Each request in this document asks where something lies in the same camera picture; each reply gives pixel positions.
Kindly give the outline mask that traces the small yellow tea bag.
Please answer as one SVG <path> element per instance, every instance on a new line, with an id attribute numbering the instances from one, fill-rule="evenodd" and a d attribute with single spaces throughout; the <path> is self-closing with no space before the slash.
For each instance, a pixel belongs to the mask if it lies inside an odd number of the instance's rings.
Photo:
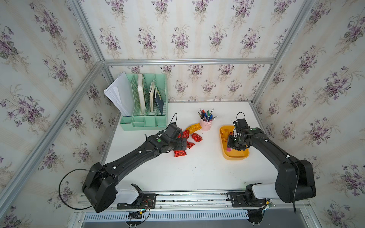
<path id="1" fill-rule="evenodd" d="M 226 128 L 220 129 L 220 136 L 223 142 L 228 142 L 230 135 L 233 135 L 233 131 L 231 129 L 226 129 Z"/>

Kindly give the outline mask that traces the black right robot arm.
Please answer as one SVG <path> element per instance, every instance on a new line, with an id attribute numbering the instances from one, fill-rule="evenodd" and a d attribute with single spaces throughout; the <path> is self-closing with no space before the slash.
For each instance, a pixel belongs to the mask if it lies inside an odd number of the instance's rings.
<path id="1" fill-rule="evenodd" d="M 316 185 L 312 164 L 299 160 L 288 154 L 259 128 L 248 128 L 228 138 L 229 148 L 244 151 L 249 147 L 256 148 L 277 169 L 274 182 L 275 193 L 285 203 L 310 199 L 316 196 Z"/>

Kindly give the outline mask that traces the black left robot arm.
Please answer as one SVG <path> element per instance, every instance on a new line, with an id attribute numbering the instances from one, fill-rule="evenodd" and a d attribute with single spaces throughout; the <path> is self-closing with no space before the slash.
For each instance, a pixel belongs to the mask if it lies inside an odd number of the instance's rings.
<path id="1" fill-rule="evenodd" d="M 86 176 L 82 192 L 96 213 L 103 212 L 117 197 L 116 186 L 129 173 L 162 154 L 170 151 L 183 151 L 187 139 L 171 138 L 167 134 L 151 135 L 135 150 L 105 165 L 95 163 Z"/>

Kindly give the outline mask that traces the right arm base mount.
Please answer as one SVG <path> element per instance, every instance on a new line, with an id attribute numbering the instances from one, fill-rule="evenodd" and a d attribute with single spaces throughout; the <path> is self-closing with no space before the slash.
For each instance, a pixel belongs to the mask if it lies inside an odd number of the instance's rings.
<path id="1" fill-rule="evenodd" d="M 234 208 L 265 208 L 269 205 L 269 199 L 259 199 L 253 193 L 253 186 L 250 184 L 246 186 L 244 192 L 228 192 L 227 198 L 232 203 Z"/>

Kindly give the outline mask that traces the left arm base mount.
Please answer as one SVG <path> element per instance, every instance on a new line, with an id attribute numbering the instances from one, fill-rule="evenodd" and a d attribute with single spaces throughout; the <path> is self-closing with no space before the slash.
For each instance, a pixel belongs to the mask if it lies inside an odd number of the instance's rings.
<path id="1" fill-rule="evenodd" d="M 143 192 L 136 184 L 117 186 L 117 196 L 114 201 L 117 209 L 154 209 L 156 207 L 155 193 Z"/>

